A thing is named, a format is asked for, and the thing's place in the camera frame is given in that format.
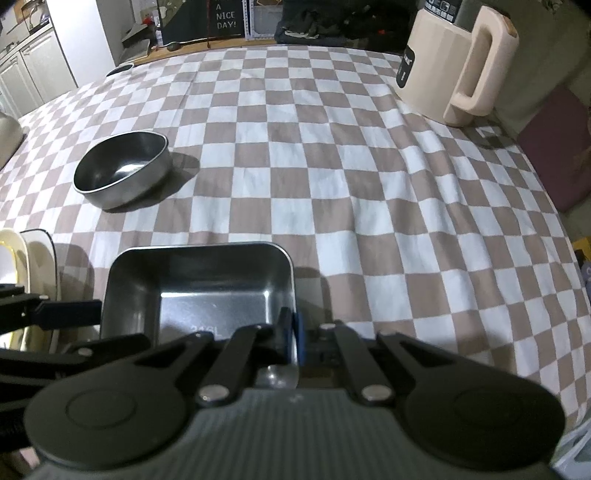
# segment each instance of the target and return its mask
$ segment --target mouse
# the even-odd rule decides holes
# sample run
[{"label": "mouse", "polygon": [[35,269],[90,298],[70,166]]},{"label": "mouse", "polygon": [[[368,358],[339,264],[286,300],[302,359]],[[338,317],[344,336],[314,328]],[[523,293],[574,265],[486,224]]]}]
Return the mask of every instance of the mouse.
[{"label": "mouse", "polygon": [[166,50],[168,51],[176,51],[181,47],[181,44],[177,41],[173,41],[171,43],[169,43],[168,45],[166,45]]}]

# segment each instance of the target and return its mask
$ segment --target checkered tablecloth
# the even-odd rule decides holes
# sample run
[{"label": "checkered tablecloth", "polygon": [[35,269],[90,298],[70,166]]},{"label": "checkered tablecloth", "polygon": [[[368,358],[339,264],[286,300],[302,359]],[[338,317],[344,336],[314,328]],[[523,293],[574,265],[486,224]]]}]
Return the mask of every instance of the checkered tablecloth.
[{"label": "checkered tablecloth", "polygon": [[[41,227],[65,298],[105,292],[138,245],[267,240],[295,265],[309,322],[401,331],[543,383],[572,426],[591,397],[589,301],[531,165],[500,127],[431,122],[393,93],[399,58],[251,47],[161,60],[21,119],[0,226]],[[106,213],[77,162],[133,129],[168,136],[175,171]]]}]

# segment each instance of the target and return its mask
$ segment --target control panel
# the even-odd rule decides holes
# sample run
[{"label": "control panel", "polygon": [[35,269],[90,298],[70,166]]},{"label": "control panel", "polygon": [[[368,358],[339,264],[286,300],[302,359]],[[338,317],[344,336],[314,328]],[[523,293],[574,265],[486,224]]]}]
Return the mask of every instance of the control panel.
[{"label": "control panel", "polygon": [[426,0],[425,9],[432,14],[454,23],[462,0]]}]

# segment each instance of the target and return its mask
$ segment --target red string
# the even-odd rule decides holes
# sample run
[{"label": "red string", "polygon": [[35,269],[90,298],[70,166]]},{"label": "red string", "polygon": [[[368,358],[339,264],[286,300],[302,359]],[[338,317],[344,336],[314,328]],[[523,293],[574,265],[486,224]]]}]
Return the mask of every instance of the red string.
[{"label": "red string", "polygon": [[210,27],[210,21],[209,21],[209,11],[211,10],[211,3],[210,0],[207,0],[207,47],[208,48],[212,48],[212,46],[209,44],[209,27]]}]

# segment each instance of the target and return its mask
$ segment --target kettle handle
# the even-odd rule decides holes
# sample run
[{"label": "kettle handle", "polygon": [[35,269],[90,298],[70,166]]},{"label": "kettle handle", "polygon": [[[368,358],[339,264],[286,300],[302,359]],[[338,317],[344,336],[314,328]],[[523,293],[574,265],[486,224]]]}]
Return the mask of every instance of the kettle handle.
[{"label": "kettle handle", "polygon": [[450,104],[471,115],[491,113],[518,45],[519,35],[511,20],[482,7]]}]

